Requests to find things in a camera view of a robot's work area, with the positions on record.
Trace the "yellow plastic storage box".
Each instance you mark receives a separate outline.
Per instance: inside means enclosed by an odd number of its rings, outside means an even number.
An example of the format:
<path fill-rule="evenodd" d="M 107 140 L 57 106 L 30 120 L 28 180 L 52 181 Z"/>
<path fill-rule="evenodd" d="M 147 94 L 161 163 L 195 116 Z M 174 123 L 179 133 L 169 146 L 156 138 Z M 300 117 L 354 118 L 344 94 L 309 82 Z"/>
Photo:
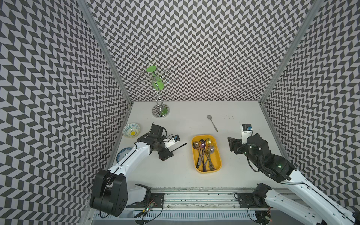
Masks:
<path fill-rule="evenodd" d="M 195 136 L 195 137 L 193 137 L 191 144 L 193 145 L 194 142 L 199 142 L 201 139 L 206 141 L 207 138 L 210 138 L 212 140 L 212 144 L 215 147 L 215 153 L 211 155 L 212 162 L 213 162 L 213 164 L 215 166 L 215 169 L 216 169 L 215 171 L 211 171 L 209 169 L 209 164 L 207 164 L 207 166 L 206 166 L 206 170 L 207 170 L 206 172 L 203 172 L 203 171 L 200 171 L 199 169 L 197 169 L 196 165 L 197 165 L 197 160 L 198 160 L 198 151 L 192 147 L 192 153 L 193 153 L 193 160 L 194 160 L 195 169 L 199 173 L 202 173 L 202 174 L 215 173 L 215 172 L 219 171 L 221 169 L 221 167 L 222 167 L 222 161 L 221 161 L 221 156 L 220 156 L 218 144 L 217 144 L 217 141 L 216 141 L 214 136 L 212 136 L 212 135 Z"/>

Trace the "small silver spoon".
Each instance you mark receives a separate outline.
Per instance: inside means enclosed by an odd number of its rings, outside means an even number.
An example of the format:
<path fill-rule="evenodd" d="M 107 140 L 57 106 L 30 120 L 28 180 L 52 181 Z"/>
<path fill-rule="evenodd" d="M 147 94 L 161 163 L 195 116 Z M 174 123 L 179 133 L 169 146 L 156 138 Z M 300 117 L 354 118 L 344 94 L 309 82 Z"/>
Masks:
<path fill-rule="evenodd" d="M 211 115 L 207 115 L 207 119 L 209 119 L 214 127 L 214 129 L 216 130 L 216 132 L 218 132 L 218 129 L 216 127 L 216 125 L 214 124 L 213 120 L 212 120 L 212 116 Z"/>

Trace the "copper handled spoon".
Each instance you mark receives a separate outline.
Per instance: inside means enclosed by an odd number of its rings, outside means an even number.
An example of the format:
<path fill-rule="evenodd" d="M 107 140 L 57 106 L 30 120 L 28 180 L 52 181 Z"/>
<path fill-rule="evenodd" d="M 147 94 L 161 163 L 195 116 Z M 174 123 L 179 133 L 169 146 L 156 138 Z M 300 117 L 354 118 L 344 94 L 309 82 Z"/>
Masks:
<path fill-rule="evenodd" d="M 193 148 L 196 149 L 198 151 L 198 160 L 196 163 L 196 168 L 199 169 L 200 171 L 202 171 L 203 169 L 203 146 L 202 146 L 202 142 L 194 142 L 193 143 Z"/>

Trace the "purple spoon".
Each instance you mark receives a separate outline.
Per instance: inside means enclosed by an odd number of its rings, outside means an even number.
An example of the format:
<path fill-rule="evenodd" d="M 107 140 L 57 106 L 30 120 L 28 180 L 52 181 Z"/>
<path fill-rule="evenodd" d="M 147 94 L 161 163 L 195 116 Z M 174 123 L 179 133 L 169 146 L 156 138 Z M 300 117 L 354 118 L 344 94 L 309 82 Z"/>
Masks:
<path fill-rule="evenodd" d="M 205 150 L 205 147 L 206 147 L 206 144 L 205 144 L 205 141 L 203 139 L 200 140 L 199 142 L 200 144 L 200 156 L 201 156 L 201 163 L 202 163 L 202 171 L 203 172 L 206 172 L 206 166 L 205 166 L 205 162 L 204 162 L 204 150 Z"/>

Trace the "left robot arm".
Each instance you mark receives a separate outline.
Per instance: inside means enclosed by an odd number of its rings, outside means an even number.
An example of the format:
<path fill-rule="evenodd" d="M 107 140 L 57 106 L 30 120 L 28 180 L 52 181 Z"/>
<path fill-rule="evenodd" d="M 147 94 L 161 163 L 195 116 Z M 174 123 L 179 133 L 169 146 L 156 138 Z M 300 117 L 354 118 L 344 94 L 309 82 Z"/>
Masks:
<path fill-rule="evenodd" d="M 141 184 L 129 186 L 128 178 L 153 152 L 157 152 L 162 161 L 172 157 L 169 147 L 179 141 L 178 135 L 167 136 L 164 127 L 152 124 L 150 131 L 140 136 L 131 151 L 115 166 L 98 171 L 92 187 L 90 207 L 99 213 L 119 216 L 129 205 L 149 205 L 151 188 Z"/>

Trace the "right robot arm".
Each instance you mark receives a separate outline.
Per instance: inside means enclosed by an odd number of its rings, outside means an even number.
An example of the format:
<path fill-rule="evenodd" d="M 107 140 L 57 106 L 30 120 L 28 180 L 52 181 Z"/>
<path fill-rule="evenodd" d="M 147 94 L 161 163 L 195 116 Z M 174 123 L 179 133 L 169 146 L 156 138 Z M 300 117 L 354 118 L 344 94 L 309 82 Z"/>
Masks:
<path fill-rule="evenodd" d="M 265 203 L 305 225 L 358 225 L 359 213 L 353 213 L 321 192 L 286 158 L 271 153 L 268 142 L 259 134 L 235 139 L 228 137 L 229 148 L 236 155 L 247 157 L 250 168 L 263 173 L 291 190 L 306 205 L 295 202 L 259 183 L 252 195 L 256 204 Z"/>

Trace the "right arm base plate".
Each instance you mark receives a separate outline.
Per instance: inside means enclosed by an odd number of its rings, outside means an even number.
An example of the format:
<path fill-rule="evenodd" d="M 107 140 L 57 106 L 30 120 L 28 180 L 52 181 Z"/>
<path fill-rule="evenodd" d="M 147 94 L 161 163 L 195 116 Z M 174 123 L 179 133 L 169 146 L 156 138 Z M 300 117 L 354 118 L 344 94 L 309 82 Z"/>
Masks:
<path fill-rule="evenodd" d="M 235 199 L 239 202 L 240 208 L 267 208 L 263 197 L 253 193 L 235 193 Z"/>

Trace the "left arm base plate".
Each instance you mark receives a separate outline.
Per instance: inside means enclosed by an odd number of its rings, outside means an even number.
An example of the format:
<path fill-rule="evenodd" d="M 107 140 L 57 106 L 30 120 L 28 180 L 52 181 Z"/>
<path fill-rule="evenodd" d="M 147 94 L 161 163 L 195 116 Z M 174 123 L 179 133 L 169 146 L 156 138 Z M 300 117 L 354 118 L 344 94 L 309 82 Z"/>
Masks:
<path fill-rule="evenodd" d="M 145 195 L 145 198 L 141 202 L 135 202 L 133 204 L 127 205 L 126 208 L 145 208 L 150 203 L 154 203 L 154 208 L 162 208 L 163 207 L 163 201 L 165 198 L 164 193 L 148 193 Z"/>

